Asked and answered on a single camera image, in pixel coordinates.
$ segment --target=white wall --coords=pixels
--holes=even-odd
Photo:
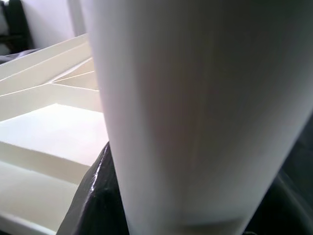
[[[22,0],[36,48],[75,36],[67,0]]]

